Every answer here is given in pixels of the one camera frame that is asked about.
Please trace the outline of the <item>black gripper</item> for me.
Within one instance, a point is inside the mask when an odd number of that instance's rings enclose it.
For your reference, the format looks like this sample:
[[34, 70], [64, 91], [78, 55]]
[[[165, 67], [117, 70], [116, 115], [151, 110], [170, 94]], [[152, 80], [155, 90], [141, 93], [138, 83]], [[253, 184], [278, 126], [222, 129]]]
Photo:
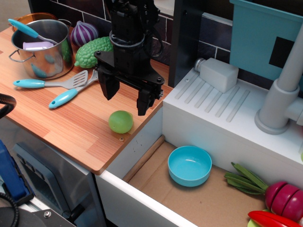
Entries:
[[114, 35], [110, 36], [112, 52], [97, 51], [98, 80], [104, 97], [110, 100], [120, 89], [120, 82], [138, 92], [137, 110], [139, 116], [153, 106], [155, 99], [163, 96], [161, 86], [164, 78], [151, 66], [152, 37], [145, 36], [135, 44], [123, 43]]

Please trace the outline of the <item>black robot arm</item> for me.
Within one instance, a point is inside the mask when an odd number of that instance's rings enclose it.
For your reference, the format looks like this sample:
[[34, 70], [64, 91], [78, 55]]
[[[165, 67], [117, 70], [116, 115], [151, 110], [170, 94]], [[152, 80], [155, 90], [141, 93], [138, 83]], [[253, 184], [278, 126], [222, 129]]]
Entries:
[[107, 0], [112, 52], [96, 51], [96, 70], [104, 97], [110, 100], [124, 83], [138, 90], [137, 110], [143, 116], [163, 95], [165, 80], [151, 66], [163, 52], [155, 29], [160, 10], [152, 0]]

